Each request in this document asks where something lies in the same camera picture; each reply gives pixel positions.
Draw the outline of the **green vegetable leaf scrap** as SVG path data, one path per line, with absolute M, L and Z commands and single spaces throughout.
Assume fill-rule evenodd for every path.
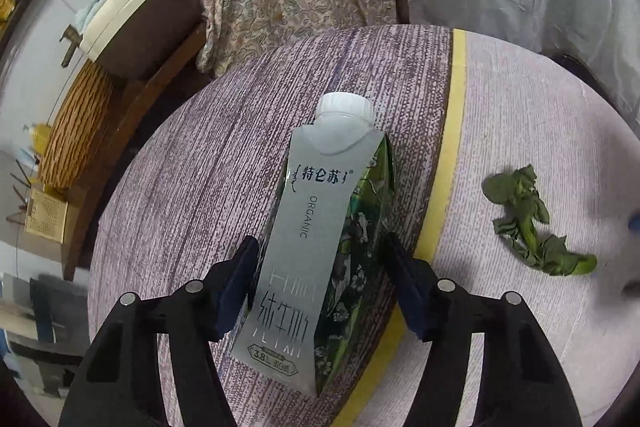
M 548 225 L 550 215 L 536 182 L 532 165 L 496 173 L 483 181 L 484 196 L 504 210 L 503 217 L 492 220 L 495 234 L 530 269 L 550 277 L 592 273 L 598 264 L 595 255 L 570 251 L 565 236 L 538 233 L 536 224 Z

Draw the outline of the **black trash bin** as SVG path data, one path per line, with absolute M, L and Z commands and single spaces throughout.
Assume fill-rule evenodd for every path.
M 585 84 L 588 84 L 593 90 L 600 89 L 600 83 L 591 70 L 579 58 L 566 53 L 553 53 L 549 57 L 553 62 L 576 76 Z

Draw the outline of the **beige chopstick holder box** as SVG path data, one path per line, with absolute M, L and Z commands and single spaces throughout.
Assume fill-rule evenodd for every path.
M 25 215 L 25 231 L 43 239 L 62 244 L 64 242 L 67 209 L 67 202 L 32 188 L 29 193 Z

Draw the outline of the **wooden counter shelf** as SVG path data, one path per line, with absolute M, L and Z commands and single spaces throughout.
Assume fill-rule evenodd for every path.
M 62 277 L 71 282 L 91 262 L 96 222 L 138 148 L 140 126 L 157 100 L 194 60 L 206 40 L 198 25 L 148 79 L 116 84 L 102 128 L 91 142 L 96 155 L 67 192 L 68 210 L 61 247 Z

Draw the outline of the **pink lilac tablecloth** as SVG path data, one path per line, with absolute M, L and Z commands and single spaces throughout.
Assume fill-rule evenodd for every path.
M 241 426 L 399 426 L 435 343 L 385 274 L 396 235 L 471 294 L 520 293 L 594 425 L 639 366 L 639 141 L 587 83 L 437 26 L 329 31 L 229 70 L 160 125 L 115 188 L 89 327 L 260 245 L 207 346 Z

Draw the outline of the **woven wicker basket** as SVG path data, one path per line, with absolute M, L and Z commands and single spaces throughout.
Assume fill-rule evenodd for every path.
M 39 180 L 58 191 L 68 190 L 96 155 L 93 141 L 110 108 L 114 77 L 87 60 L 56 114 L 38 170 Z

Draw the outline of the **yellow soap bottle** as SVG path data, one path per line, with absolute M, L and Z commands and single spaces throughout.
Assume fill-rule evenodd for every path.
M 25 124 L 23 130 L 28 133 L 29 138 L 32 140 L 32 149 L 35 153 L 38 156 L 43 156 L 49 144 L 52 127 L 48 124 L 30 124 L 29 126 Z

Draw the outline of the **brass faucet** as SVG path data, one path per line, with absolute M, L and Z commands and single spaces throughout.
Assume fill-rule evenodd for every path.
M 61 67 L 66 68 L 73 58 L 75 51 L 79 48 L 82 37 L 78 30 L 73 25 L 68 25 L 62 33 L 60 41 L 67 40 L 68 47 L 63 56 Z

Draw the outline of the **brown white ceramic pot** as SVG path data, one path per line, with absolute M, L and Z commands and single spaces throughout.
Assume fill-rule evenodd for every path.
M 198 0 L 106 0 L 82 31 L 79 47 L 111 75 L 145 80 L 201 21 Z

